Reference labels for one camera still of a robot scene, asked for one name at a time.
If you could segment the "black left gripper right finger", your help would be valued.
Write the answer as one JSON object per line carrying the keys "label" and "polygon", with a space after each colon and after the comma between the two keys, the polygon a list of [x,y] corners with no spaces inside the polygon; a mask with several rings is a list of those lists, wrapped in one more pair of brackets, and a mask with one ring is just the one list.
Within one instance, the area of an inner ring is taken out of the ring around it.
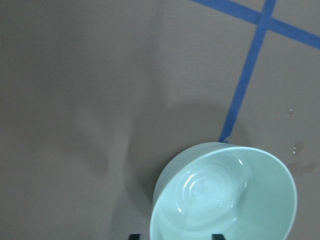
{"label": "black left gripper right finger", "polygon": [[225,240],[223,234],[212,234],[212,240]]}

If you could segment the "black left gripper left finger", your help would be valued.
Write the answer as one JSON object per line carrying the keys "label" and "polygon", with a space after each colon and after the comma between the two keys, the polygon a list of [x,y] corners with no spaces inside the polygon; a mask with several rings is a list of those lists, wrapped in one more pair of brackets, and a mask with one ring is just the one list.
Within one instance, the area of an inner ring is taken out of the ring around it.
{"label": "black left gripper left finger", "polygon": [[140,240],[140,234],[138,233],[130,234],[128,237],[128,240]]}

